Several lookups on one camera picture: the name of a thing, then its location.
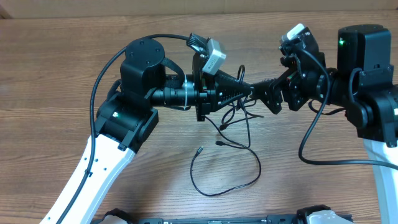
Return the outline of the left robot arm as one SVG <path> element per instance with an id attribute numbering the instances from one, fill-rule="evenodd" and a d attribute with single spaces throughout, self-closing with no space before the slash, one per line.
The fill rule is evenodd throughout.
<path id="1" fill-rule="evenodd" d="M 226 55 L 211 38 L 185 38 L 194 51 L 192 73 L 167 58 L 160 35 L 121 49 L 121 77 L 98 108 L 90 107 L 90 137 L 84 153 L 44 223 L 89 223 L 121 171 L 159 121 L 158 107 L 196 109 L 197 120 L 251 94 L 242 78 L 223 72 Z"/>

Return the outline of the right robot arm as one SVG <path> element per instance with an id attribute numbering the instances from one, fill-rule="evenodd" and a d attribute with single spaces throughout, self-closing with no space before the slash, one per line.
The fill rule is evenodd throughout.
<path id="1" fill-rule="evenodd" d="M 396 223 L 397 85 L 390 31 L 378 24 L 341 28 L 335 68 L 326 66 L 324 53 L 303 24 L 284 34 L 279 48 L 285 72 L 253 84 L 252 98 L 274 114 L 282 102 L 292 111 L 314 101 L 344 111 L 368 153 L 368 159 L 348 159 L 346 164 L 373 167 L 381 221 Z"/>

